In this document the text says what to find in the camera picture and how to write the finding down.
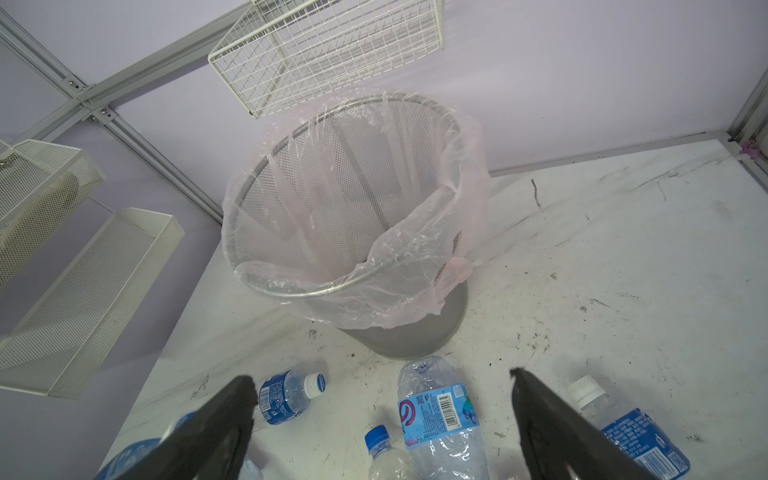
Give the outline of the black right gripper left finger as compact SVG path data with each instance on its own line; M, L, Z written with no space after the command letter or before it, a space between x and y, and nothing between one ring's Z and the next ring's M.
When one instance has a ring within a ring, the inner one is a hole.
M122 479L237 479L253 428L257 392L235 377Z

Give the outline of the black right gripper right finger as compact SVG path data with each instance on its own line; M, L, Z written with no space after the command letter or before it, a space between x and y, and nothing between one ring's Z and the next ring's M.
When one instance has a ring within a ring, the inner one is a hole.
M532 372L509 371L522 454L533 479L647 479L654 475Z

